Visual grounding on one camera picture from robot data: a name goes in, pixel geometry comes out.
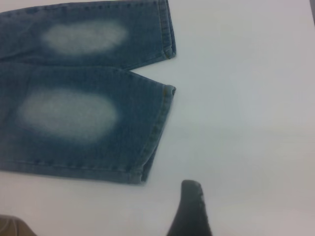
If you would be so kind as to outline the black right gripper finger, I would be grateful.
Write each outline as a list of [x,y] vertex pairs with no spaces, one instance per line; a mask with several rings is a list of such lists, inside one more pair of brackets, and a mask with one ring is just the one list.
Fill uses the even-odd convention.
[[212,236],[201,184],[183,180],[179,206],[169,236]]

